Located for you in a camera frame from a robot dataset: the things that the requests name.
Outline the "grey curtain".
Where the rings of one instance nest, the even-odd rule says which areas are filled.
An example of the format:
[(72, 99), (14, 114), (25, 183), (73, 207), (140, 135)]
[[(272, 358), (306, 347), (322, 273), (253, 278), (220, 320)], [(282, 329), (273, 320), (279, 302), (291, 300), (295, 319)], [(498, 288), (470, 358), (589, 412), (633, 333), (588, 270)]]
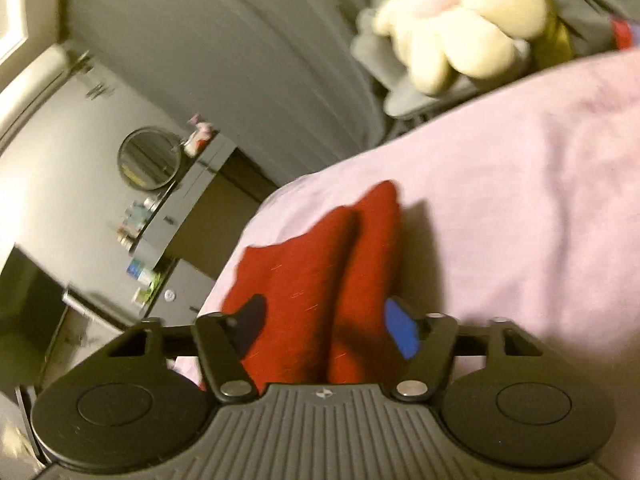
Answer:
[(400, 131), (379, 70), (392, 51), (366, 32), (384, 0), (66, 0), (73, 44), (172, 118), (201, 112), (277, 183)]

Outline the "grey shell chair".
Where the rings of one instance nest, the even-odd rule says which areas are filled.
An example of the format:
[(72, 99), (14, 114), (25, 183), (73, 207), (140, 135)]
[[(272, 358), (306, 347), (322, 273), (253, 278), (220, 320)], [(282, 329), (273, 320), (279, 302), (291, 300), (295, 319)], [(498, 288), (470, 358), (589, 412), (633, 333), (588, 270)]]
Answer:
[(393, 52), (392, 42), (385, 37), (375, 35), (373, 31), (376, 11), (385, 1), (371, 0), (371, 5), (359, 12), (356, 21), (357, 33), (350, 45), (350, 52), (386, 89), (383, 110), (390, 117), (397, 119), (434, 117), (483, 93), (510, 84), (523, 76), (532, 64), (530, 44), (518, 39), (515, 41), (515, 61), (504, 74), (492, 79), (480, 80), (452, 73), (442, 94), (427, 96), (416, 90), (410, 81), (405, 66)]

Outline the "round black framed mirror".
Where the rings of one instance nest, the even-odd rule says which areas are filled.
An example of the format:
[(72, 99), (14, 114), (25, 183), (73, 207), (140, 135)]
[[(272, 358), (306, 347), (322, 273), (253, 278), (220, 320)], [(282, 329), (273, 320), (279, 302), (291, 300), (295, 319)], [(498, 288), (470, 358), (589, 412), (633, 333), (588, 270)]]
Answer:
[(175, 181), (182, 166), (182, 144), (175, 133), (143, 127), (130, 132), (118, 149), (117, 169), (129, 186), (155, 192)]

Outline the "grey dressing table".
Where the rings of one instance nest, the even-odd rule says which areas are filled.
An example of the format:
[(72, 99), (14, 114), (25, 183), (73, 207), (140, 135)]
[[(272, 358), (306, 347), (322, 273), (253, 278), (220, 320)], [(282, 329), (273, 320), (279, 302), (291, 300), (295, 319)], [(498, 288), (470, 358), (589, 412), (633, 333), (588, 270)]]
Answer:
[(230, 259), (241, 232), (277, 189), (260, 168), (222, 134), (197, 158), (186, 158), (163, 189), (129, 249), (148, 268), (163, 258), (184, 260), (210, 278)]

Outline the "blue white box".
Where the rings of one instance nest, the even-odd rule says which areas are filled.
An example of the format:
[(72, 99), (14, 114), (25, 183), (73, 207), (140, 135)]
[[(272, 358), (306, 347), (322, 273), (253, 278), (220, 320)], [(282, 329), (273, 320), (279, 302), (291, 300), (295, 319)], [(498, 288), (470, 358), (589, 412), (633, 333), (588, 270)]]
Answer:
[(127, 266), (127, 274), (136, 280), (140, 278), (140, 275), (144, 271), (144, 264), (136, 259), (132, 259)]

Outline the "red knit cardigan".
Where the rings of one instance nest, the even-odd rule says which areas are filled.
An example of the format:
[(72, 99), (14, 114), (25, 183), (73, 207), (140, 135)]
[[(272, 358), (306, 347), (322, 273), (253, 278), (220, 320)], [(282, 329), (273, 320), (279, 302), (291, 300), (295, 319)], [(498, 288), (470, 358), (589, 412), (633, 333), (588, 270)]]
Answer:
[(397, 282), (401, 210), (383, 181), (283, 243), (247, 247), (222, 310), (265, 299), (265, 324), (242, 364), (258, 390), (272, 384), (390, 387), (405, 359), (385, 326)]

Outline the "pink plush bedspread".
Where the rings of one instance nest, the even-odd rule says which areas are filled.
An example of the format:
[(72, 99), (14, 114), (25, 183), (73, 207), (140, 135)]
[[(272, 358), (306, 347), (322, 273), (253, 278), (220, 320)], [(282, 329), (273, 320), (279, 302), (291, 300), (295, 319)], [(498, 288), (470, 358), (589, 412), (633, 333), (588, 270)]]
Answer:
[(306, 232), (394, 181), (400, 293), (469, 325), (510, 318), (608, 389), (600, 461), (639, 474), (639, 52), (590, 56), (456, 108), (267, 198), (209, 293), (221, 308), (248, 246)]

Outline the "grey low cabinet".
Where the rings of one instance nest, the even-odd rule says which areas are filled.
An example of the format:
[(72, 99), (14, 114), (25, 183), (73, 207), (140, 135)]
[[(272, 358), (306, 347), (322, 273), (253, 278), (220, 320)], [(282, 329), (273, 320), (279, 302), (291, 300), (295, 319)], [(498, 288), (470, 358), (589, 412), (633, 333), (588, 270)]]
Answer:
[(134, 313), (109, 306), (98, 294), (89, 297), (74, 286), (67, 286), (62, 299), (66, 306), (93, 321), (123, 332), (144, 318), (159, 318), (165, 326), (190, 325), (198, 315), (215, 280), (183, 259), (160, 259), (160, 273), (143, 281), (132, 297)]

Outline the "pink plush toy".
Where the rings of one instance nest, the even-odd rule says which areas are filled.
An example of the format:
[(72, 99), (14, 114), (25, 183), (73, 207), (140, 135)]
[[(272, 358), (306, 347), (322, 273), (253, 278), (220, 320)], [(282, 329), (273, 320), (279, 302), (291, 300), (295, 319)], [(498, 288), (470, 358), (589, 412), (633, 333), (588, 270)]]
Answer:
[(210, 122), (206, 122), (200, 114), (195, 114), (189, 122), (194, 127), (194, 131), (190, 134), (188, 140), (184, 142), (183, 151), (186, 156), (195, 158), (206, 149), (209, 142), (218, 134), (218, 129)]

